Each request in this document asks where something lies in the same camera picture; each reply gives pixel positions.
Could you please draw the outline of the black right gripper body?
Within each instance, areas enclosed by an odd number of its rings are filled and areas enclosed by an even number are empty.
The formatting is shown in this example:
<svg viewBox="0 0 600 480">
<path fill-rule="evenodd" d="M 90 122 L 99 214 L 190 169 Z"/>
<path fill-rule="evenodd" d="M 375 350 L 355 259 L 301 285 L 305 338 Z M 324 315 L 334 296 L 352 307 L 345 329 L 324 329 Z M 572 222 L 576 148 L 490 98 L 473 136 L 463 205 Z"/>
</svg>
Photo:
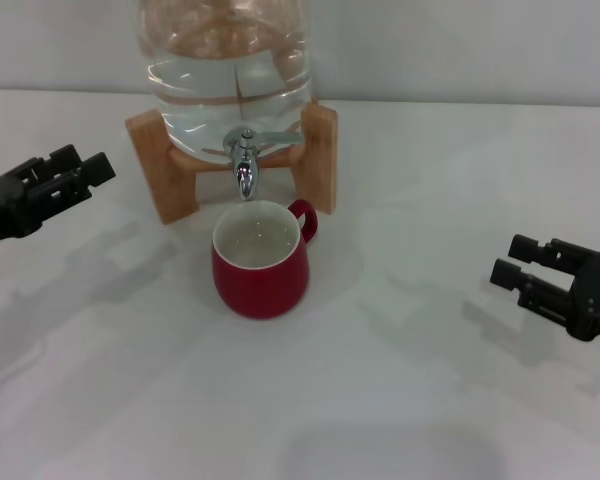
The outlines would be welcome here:
<svg viewBox="0 0 600 480">
<path fill-rule="evenodd" d="M 570 293 L 574 320 L 567 332 L 577 340 L 590 342 L 600 335 L 600 252 L 577 271 Z"/>
</svg>

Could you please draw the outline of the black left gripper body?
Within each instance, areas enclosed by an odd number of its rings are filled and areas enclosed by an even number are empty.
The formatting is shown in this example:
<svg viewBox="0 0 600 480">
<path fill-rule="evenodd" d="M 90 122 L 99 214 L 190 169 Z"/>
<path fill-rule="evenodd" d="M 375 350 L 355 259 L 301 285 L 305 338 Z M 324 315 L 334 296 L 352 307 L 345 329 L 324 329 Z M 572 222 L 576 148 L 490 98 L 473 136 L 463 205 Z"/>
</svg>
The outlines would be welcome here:
<svg viewBox="0 0 600 480">
<path fill-rule="evenodd" d="M 17 177 L 0 176 L 0 241 L 24 238 L 38 231 L 42 221 L 30 210 L 24 183 Z"/>
</svg>

